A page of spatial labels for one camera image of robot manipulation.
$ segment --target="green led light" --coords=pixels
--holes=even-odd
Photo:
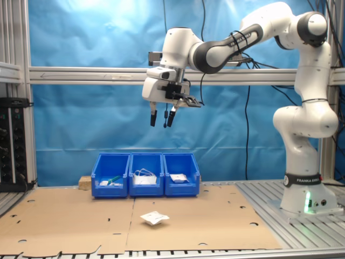
[[[309,200],[311,199],[311,193],[310,192],[307,192],[307,195],[306,195],[306,203],[304,205],[304,213],[308,213],[308,209],[309,209]]]

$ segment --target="cardboard surface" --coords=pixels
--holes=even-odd
[[[149,226],[140,218],[155,210],[170,219]],[[235,186],[202,187],[193,198],[135,201],[95,200],[90,190],[38,189],[0,219],[0,255],[90,254],[100,246],[98,254],[280,248]]]
[[[153,211],[170,219],[149,226],[140,216]],[[202,187],[197,198],[136,199],[126,246],[133,251],[278,248],[235,186]]]
[[[100,246],[99,254],[122,254],[133,202],[95,200],[89,190],[38,189],[0,219],[0,254],[90,254]]]

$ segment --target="white packet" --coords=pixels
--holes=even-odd
[[[182,183],[184,181],[189,182],[185,174],[171,174],[170,177],[174,183]]]
[[[110,186],[123,186],[123,184],[117,183],[117,182],[112,182],[112,183],[110,184]]]
[[[99,186],[107,186],[108,185],[108,181],[101,181],[99,183]]]
[[[155,185],[157,181],[156,175],[136,175],[134,174],[135,185]]]
[[[158,212],[150,212],[148,214],[140,216],[145,222],[151,226],[162,223],[162,220],[170,219],[168,216],[160,214]]]

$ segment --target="blue curtain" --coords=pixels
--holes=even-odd
[[[240,20],[272,0],[205,0],[204,40],[238,30]],[[289,0],[295,15],[307,1]],[[201,0],[166,0],[167,27],[185,26],[201,37]],[[148,67],[148,52],[161,51],[165,38],[162,0],[29,0],[33,66]],[[274,39],[246,51],[255,60],[296,68],[297,50]],[[100,152],[193,152],[203,181],[243,180],[247,86],[203,86],[202,108],[182,108],[172,128],[156,127],[141,86],[33,85],[38,182],[76,185],[90,175]],[[300,97],[284,90],[294,102]],[[199,96],[199,87],[192,87]],[[252,86],[249,179],[282,179],[285,149],[273,114],[291,103],[270,86]]]

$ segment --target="blue bin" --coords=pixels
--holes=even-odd
[[[200,190],[200,172],[192,153],[163,154],[165,195],[169,197],[196,196]],[[185,174],[188,182],[174,183],[170,174]]]
[[[145,168],[157,177],[155,185],[135,185],[134,173]],[[164,169],[162,153],[132,153],[129,166],[129,195],[137,196],[162,196],[164,194]]]
[[[127,197],[128,168],[130,154],[100,153],[91,174],[92,196],[95,198]],[[122,186],[100,186],[101,181],[108,181],[115,176],[121,176],[114,183]]]

